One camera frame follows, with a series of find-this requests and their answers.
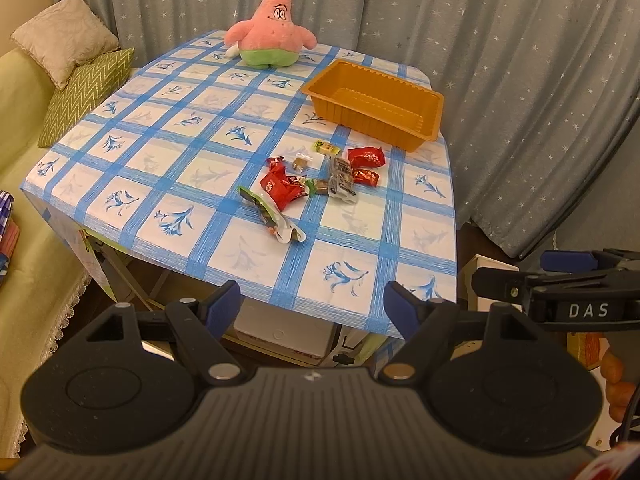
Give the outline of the small dark red candy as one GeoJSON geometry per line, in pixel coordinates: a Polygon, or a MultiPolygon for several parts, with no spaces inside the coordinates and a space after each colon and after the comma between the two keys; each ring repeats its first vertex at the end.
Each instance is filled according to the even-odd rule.
{"type": "Polygon", "coordinates": [[[270,171],[285,172],[285,163],[284,163],[284,158],[282,156],[269,157],[266,160],[266,163],[270,171]]]}

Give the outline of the red patterned candy packet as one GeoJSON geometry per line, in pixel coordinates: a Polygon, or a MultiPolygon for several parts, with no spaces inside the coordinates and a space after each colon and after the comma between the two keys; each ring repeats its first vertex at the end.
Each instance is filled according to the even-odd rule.
{"type": "Polygon", "coordinates": [[[296,188],[304,188],[306,192],[311,190],[312,180],[308,179],[306,176],[296,174],[296,176],[287,176],[286,180],[288,180],[290,185],[293,185],[296,188]]]}

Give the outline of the green white long packet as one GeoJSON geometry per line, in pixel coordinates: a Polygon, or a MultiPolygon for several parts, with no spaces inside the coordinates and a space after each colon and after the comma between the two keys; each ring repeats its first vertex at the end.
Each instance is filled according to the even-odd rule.
{"type": "Polygon", "coordinates": [[[262,222],[279,243],[287,245],[292,242],[303,243],[306,240],[305,232],[282,214],[266,192],[254,192],[245,186],[239,186],[238,193],[243,200],[254,205],[262,217],[262,222]]]}

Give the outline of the green sofa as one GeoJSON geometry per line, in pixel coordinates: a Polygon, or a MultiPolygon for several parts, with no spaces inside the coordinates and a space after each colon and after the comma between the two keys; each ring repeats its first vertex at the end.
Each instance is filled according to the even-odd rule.
{"type": "Polygon", "coordinates": [[[1,284],[1,456],[17,456],[26,425],[26,379],[56,340],[89,283],[88,274],[32,206],[20,185],[47,153],[38,146],[53,84],[25,53],[1,57],[1,188],[14,197],[20,236],[1,284]]]}

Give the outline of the grey black snack packet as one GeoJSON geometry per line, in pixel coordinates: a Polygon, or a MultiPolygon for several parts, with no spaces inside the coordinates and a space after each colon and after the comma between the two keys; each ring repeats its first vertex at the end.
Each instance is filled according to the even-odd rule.
{"type": "Polygon", "coordinates": [[[356,204],[358,200],[352,166],[340,156],[330,156],[328,194],[346,204],[356,204]]]}

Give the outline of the large red snack packet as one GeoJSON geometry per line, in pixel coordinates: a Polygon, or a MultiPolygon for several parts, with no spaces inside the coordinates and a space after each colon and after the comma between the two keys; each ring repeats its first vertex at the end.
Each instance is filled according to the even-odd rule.
{"type": "Polygon", "coordinates": [[[347,150],[347,159],[352,169],[380,168],[386,164],[384,151],[379,146],[349,148],[347,150]]]}

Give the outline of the white box on floor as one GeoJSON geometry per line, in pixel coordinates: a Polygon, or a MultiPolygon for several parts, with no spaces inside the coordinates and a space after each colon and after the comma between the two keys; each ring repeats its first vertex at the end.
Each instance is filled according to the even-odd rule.
{"type": "Polygon", "coordinates": [[[457,300],[468,311],[488,312],[497,301],[515,304],[520,296],[518,268],[475,255],[458,273],[457,300]]]}

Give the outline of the white box under table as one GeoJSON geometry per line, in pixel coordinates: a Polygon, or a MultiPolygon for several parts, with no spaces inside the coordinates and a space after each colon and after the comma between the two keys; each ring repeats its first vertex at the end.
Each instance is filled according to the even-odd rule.
{"type": "Polygon", "coordinates": [[[330,350],[333,323],[245,298],[233,323],[239,340],[310,365],[330,350]]]}

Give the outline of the green brown candy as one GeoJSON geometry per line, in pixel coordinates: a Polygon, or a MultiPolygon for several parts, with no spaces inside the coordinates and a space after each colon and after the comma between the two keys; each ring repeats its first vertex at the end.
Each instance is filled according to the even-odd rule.
{"type": "Polygon", "coordinates": [[[310,196],[329,194],[329,183],[327,180],[307,179],[305,185],[310,196]]]}

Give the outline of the yellow green candy packet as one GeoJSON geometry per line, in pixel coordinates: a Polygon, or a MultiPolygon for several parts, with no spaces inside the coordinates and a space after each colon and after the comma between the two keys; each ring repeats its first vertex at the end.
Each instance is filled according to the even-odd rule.
{"type": "Polygon", "coordinates": [[[314,144],[312,144],[312,148],[316,153],[326,156],[337,156],[341,153],[341,149],[338,146],[322,140],[314,142],[314,144]]]}

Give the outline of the orange plastic tray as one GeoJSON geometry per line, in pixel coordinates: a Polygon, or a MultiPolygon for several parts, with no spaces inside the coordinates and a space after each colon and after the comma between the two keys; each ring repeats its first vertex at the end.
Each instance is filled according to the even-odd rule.
{"type": "Polygon", "coordinates": [[[440,93],[368,66],[334,61],[302,92],[318,117],[408,153],[439,135],[440,93]]]}

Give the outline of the small red candy packet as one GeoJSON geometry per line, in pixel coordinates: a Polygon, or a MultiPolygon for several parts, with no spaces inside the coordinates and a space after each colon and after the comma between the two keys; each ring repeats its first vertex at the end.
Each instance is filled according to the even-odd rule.
{"type": "Polygon", "coordinates": [[[380,176],[375,171],[368,168],[355,168],[352,170],[352,180],[354,180],[356,184],[376,188],[378,186],[380,176]]]}

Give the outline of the small brown candy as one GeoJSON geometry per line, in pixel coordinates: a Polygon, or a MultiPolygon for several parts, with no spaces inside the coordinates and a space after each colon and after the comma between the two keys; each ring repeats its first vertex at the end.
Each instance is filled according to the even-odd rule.
{"type": "Polygon", "coordinates": [[[301,174],[313,161],[314,159],[310,155],[297,153],[292,161],[292,169],[301,174]]]}

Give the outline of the blue checked tablecloth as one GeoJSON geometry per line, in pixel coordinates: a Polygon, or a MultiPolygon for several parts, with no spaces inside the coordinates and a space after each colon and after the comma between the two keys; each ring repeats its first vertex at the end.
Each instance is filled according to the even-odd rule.
{"type": "Polygon", "coordinates": [[[371,139],[321,118],[303,84],[346,60],[428,85],[414,67],[322,44],[284,70],[227,58],[209,32],[145,65],[32,167],[22,188],[58,234],[87,231],[122,252],[244,296],[393,335],[383,289],[454,299],[454,192],[444,140],[413,153],[386,146],[378,184],[349,205],[308,196],[286,208],[305,233],[271,235],[241,188],[260,191],[267,160],[307,155],[322,178],[323,140],[371,139]]]}

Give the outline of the green zigzag cushion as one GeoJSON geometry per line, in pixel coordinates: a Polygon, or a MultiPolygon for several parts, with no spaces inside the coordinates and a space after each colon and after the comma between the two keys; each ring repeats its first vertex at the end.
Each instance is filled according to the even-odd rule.
{"type": "Polygon", "coordinates": [[[53,92],[38,146],[50,148],[117,91],[128,80],[133,60],[134,48],[129,48],[101,54],[91,63],[77,66],[67,86],[53,92]]]}

